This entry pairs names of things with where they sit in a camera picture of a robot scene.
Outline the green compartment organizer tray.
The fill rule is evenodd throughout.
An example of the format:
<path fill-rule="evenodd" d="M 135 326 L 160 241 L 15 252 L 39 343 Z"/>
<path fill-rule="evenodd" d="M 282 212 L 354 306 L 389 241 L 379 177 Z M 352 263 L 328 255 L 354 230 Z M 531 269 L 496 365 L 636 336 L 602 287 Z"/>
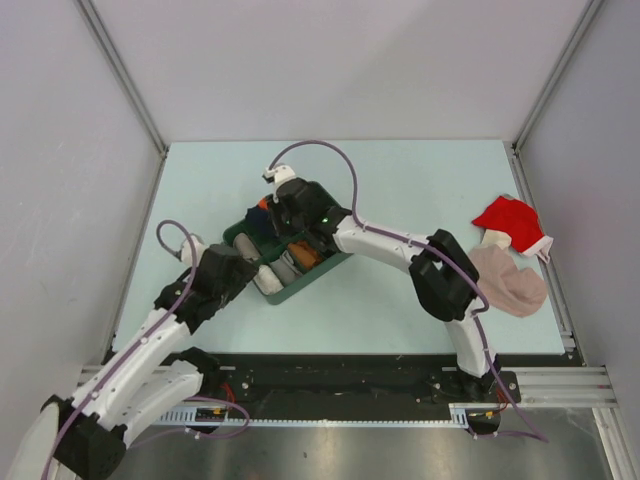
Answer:
<path fill-rule="evenodd" d="M 277 193 L 278 203 L 273 202 L 272 194 L 264 197 L 277 233 L 276 239 L 266 238 L 249 227 L 245 216 L 223 233 L 224 242 L 232 247 L 234 238 L 239 233 L 246 233 L 261 253 L 261 258 L 252 262 L 257 267 L 270 266 L 284 251 L 289 251 L 289 243 L 300 240 L 308 242 L 321 254 L 323 262 L 311 270 L 305 270 L 293 257 L 304 275 L 274 295 L 266 296 L 260 292 L 271 305 L 283 303 L 348 258 L 333 244 L 332 234 L 336 232 L 338 223 L 351 215 L 349 209 L 342 207 L 315 181 L 295 179 L 281 186 Z"/>

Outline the navy orange underwear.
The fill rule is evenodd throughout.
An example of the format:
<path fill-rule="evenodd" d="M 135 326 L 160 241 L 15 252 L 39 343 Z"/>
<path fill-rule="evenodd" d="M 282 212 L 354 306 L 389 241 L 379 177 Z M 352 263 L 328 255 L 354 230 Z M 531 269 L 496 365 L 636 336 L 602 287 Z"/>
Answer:
<path fill-rule="evenodd" d="M 277 238 L 277 233 L 270 218 L 266 198 L 262 198 L 256 205 L 247 209 L 245 222 L 260 235 L 270 239 Z"/>

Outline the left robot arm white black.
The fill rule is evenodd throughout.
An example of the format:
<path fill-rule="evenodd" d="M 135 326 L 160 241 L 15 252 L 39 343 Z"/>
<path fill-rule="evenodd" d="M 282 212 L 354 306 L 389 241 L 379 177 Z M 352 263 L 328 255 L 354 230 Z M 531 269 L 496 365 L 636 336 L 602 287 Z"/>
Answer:
<path fill-rule="evenodd" d="M 82 479 L 106 479 L 136 438 L 163 414 L 196 396 L 223 392 L 219 361 L 196 347 L 169 369 L 156 368 L 206 321 L 234 300 L 258 268 L 235 249 L 214 244 L 196 266 L 164 287 L 136 335 L 59 411 L 53 457 Z"/>

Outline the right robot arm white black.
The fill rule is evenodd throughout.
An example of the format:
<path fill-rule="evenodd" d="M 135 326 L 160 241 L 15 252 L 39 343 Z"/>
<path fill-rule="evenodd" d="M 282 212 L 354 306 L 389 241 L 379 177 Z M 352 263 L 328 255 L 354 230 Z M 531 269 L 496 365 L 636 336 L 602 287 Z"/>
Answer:
<path fill-rule="evenodd" d="M 267 205 L 277 233 L 301 233 L 323 254 L 364 256 L 408 274 L 420 306 L 446 327 L 463 391 L 474 400 L 490 392 L 500 365 L 478 319 L 489 301 L 477 269 L 450 232 L 386 230 L 358 220 L 316 182 L 294 177 L 271 183 Z"/>

